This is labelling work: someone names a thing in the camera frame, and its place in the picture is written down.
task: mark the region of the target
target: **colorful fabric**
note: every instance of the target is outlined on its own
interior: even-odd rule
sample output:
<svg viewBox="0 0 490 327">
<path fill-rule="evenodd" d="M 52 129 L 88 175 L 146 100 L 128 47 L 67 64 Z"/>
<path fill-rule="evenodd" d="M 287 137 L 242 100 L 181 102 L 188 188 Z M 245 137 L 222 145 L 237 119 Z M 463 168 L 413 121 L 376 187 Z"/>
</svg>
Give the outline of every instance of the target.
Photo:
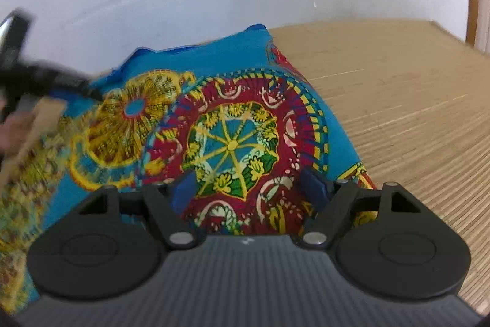
<svg viewBox="0 0 490 327">
<path fill-rule="evenodd" d="M 131 191 L 194 169 L 198 192 L 182 217 L 210 233 L 290 234 L 311 205 L 298 190 L 309 165 L 373 188 L 327 105 L 262 25 L 201 46 L 138 49 L 94 83 L 102 104 L 72 98 L 2 193 L 0 303 L 36 293 L 30 243 L 91 191 Z"/>
</svg>

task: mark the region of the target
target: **gray ribbed surface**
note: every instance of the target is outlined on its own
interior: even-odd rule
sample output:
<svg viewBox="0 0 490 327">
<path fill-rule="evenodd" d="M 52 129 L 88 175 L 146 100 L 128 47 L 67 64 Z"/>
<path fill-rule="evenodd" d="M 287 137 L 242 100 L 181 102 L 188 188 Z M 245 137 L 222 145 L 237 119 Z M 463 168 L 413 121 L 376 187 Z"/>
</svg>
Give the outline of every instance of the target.
<svg viewBox="0 0 490 327">
<path fill-rule="evenodd" d="M 479 316 L 453 296 L 400 304 L 366 295 L 325 253 L 288 236 L 211 236 L 172 253 L 128 295 L 93 304 L 43 297 L 17 319 L 24 327 L 470 327 Z"/>
</svg>

